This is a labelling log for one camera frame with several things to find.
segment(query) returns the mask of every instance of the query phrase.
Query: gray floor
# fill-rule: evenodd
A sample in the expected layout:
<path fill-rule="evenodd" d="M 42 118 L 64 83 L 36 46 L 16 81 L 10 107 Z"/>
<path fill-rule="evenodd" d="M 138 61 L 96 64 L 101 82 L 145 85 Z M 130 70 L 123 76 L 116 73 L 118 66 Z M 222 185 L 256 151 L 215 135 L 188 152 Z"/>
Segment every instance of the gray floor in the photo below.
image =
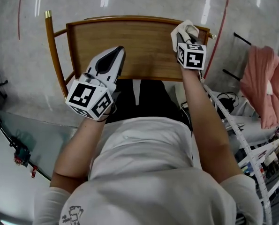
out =
<path fill-rule="evenodd" d="M 49 53 L 44 11 L 53 11 L 54 29 L 65 23 L 104 15 L 151 15 L 180 20 L 190 19 L 196 25 L 218 34 L 226 0 L 207 0 L 210 5 L 202 23 L 206 0 L 22 0 L 20 40 L 17 15 L 19 0 L 0 0 L 0 77 L 8 79 L 4 87 L 9 98 L 4 110 L 28 118 L 56 124 L 78 126 L 81 117 L 65 104 Z M 241 76 L 249 46 L 233 37 L 237 32 L 258 46 L 279 51 L 279 0 L 230 0 L 206 83 L 213 90 L 236 90 L 238 83 L 221 72 L 223 68 Z M 208 64 L 215 40 L 207 46 Z M 64 36 L 57 38 L 64 75 L 72 71 Z"/>

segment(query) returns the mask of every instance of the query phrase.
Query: person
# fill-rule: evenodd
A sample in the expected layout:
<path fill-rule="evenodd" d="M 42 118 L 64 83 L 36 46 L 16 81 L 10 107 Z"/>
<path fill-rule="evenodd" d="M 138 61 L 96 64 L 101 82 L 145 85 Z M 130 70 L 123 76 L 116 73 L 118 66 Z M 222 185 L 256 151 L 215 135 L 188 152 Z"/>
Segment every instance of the person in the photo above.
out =
<path fill-rule="evenodd" d="M 34 225 L 263 223 L 197 73 L 181 70 L 194 136 L 161 81 L 142 80 L 135 106 L 132 83 L 118 80 L 117 111 L 82 122 L 36 196 Z"/>

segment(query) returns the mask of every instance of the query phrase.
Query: chair backrest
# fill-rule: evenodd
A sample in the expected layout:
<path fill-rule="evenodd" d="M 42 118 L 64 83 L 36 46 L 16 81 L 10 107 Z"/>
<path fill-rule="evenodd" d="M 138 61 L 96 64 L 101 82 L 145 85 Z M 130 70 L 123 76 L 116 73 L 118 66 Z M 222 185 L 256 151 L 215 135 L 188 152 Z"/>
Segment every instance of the chair backrest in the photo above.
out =
<path fill-rule="evenodd" d="M 78 78 L 86 70 L 94 56 L 121 45 L 126 49 L 121 78 L 181 81 L 170 35 L 180 23 L 146 16 L 101 17 L 68 23 L 75 76 Z M 209 29 L 199 29 L 199 38 L 206 44 Z"/>

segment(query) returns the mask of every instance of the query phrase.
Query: white cloth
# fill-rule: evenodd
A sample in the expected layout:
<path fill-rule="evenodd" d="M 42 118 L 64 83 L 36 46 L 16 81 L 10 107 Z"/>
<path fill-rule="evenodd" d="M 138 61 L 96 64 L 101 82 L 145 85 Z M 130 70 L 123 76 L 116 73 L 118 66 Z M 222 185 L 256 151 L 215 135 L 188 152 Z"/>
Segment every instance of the white cloth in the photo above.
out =
<path fill-rule="evenodd" d="M 38 193 L 33 224 L 231 225 L 238 209 L 247 224 L 262 224 L 254 180 L 237 175 L 218 184 L 195 168 L 194 150 L 190 130 L 167 118 L 106 125 L 89 181 L 72 195 Z"/>
<path fill-rule="evenodd" d="M 271 85 L 270 81 L 267 81 L 267 84 L 266 84 L 266 94 L 273 95 L 272 85 Z"/>
<path fill-rule="evenodd" d="M 173 43 L 173 50 L 176 53 L 178 49 L 178 42 L 177 42 L 177 34 L 180 33 L 184 42 L 188 44 L 191 43 L 191 38 L 189 34 L 194 35 L 195 37 L 199 37 L 199 29 L 196 28 L 190 20 L 185 20 L 181 24 L 179 24 L 172 32 L 172 43 Z"/>

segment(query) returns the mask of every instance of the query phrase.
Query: black cable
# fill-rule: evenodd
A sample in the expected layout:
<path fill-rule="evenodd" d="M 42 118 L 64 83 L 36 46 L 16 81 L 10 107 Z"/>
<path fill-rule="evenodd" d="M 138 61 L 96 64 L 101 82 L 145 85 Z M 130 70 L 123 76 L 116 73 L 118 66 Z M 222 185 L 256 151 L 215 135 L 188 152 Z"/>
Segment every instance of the black cable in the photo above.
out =
<path fill-rule="evenodd" d="M 229 97 L 228 94 L 234 94 L 234 96 L 235 96 L 235 101 L 236 101 L 236 98 L 237 98 L 238 103 L 237 103 L 236 106 L 234 106 L 234 108 L 237 107 L 237 106 L 239 105 L 239 103 L 240 103 L 240 100 L 239 100 L 239 97 L 238 97 L 238 96 L 236 95 L 236 93 L 234 93 L 234 92 L 222 92 L 222 93 L 218 94 L 217 98 L 218 98 L 220 95 L 227 95 L 227 97 L 228 97 L 229 99 L 232 99 L 232 98 Z"/>

